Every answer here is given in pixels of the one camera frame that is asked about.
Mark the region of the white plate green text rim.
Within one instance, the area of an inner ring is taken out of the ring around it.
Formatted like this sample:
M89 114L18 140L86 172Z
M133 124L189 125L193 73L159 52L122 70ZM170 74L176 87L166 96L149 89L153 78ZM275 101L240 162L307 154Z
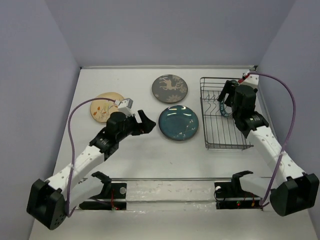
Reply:
M238 82L236 80L234 80L234 79L227 80L222 88L221 93L218 96L217 101L219 102L219 111L223 117L227 118L232 115L231 112L226 111L227 105L225 105L225 96L226 96L226 94L228 94L230 92L230 89L232 89L233 87L235 87L237 85L238 85Z

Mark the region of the dark teal blossom plate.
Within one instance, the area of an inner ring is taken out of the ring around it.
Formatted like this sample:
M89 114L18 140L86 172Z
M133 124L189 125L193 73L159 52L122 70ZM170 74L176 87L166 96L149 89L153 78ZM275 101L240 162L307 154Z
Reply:
M164 109L158 118L161 133L174 141L191 139L199 129L196 113L184 105L172 105Z

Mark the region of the grey deer plate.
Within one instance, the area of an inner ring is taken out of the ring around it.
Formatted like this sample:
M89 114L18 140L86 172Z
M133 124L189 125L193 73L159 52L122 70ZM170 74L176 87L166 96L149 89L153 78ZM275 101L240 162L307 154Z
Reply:
M165 104L182 101L187 96L188 90L186 81L174 74L159 76L151 86L154 97Z

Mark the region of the beige bird plate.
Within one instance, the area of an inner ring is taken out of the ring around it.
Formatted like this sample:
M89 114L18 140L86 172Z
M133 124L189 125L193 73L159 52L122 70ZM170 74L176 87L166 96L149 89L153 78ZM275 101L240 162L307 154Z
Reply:
M112 100L122 101L124 97L117 92L105 92L98 95L96 98L108 98ZM99 123L106 123L110 115L118 111L118 106L110 100L94 100L90 105L90 113L94 120Z

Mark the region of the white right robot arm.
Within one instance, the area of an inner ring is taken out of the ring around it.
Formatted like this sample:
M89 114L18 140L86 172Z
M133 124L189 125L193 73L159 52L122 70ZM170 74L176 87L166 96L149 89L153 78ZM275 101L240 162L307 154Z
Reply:
M236 128L257 149L273 173L269 182L249 170L235 173L230 190L235 196L246 192L259 196L261 208L270 203L282 217L312 208L320 180L292 160L273 135L268 121L255 110L257 91L249 85L227 80L217 100L231 108Z

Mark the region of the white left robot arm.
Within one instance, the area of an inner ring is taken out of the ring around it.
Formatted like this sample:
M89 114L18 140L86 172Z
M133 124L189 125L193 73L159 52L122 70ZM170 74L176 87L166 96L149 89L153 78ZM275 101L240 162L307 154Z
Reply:
M92 170L104 163L128 136L150 133L156 123L143 110L138 111L141 122L134 115L114 112L106 126L89 142L78 157L46 180L37 179L30 188L26 211L49 230L55 230L70 217L75 207L85 200L110 194L111 179Z

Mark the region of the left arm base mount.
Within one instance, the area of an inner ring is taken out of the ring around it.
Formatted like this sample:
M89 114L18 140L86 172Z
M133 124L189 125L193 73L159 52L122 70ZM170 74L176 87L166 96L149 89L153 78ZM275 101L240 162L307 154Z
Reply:
M124 211L127 209L126 182L112 182L109 176L100 171L94 172L91 176L99 179L99 182L102 184L102 189L99 194L79 204L79 209L92 211Z

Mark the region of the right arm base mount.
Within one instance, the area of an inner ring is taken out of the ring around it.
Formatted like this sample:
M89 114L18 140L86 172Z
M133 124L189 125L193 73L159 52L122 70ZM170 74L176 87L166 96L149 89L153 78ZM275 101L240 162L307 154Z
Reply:
M214 184L214 198L218 210L259 209L264 197L268 180L245 170L232 175L230 181Z

